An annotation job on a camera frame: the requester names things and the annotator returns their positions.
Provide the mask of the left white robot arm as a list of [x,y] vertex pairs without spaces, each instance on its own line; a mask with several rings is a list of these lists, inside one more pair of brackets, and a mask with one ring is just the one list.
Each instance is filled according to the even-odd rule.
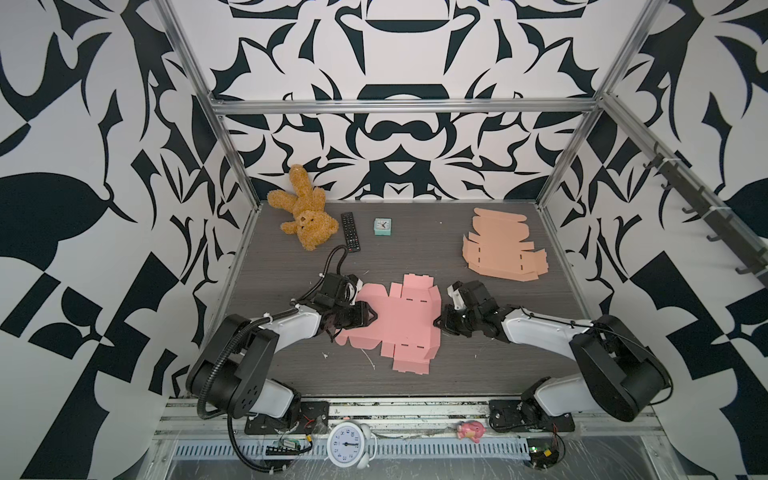
[[188,374],[186,389],[197,398],[198,417],[265,415],[292,424],[300,394],[268,378],[275,354],[322,333],[334,339],[375,322],[378,314],[358,298],[363,286],[355,275],[330,273],[285,311],[256,319],[227,316]]

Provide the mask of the pink cardboard box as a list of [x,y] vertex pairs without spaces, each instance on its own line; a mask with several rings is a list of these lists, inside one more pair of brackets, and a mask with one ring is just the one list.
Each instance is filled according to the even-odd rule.
[[367,327],[342,331],[335,342],[363,350],[379,348],[381,356],[393,360],[395,371],[428,374],[441,341],[434,321],[442,300],[434,278],[406,274],[389,287],[367,283],[357,298],[369,304],[377,319]]

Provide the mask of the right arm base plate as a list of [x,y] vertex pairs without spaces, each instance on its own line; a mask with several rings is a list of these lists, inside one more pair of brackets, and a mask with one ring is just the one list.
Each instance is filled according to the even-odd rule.
[[571,414],[550,416],[533,399],[491,400],[488,406],[488,425],[497,433],[570,433],[576,429]]

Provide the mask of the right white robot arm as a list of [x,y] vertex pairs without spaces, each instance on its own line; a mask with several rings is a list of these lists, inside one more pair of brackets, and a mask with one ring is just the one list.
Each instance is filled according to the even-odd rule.
[[438,329],[533,346],[578,367],[573,375],[540,379],[516,401],[492,405],[489,424],[498,432],[570,431],[575,412],[603,412],[632,422],[657,403],[662,391],[674,389],[658,357],[615,316],[572,320],[500,305],[480,281],[456,282],[447,293],[450,301],[433,322]]

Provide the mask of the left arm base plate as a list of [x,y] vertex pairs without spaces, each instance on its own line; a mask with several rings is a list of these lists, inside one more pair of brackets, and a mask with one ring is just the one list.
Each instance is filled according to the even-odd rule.
[[249,416],[245,424],[246,435],[276,435],[280,433],[301,433],[305,427],[324,423],[329,414],[327,401],[294,400],[281,417],[266,414]]

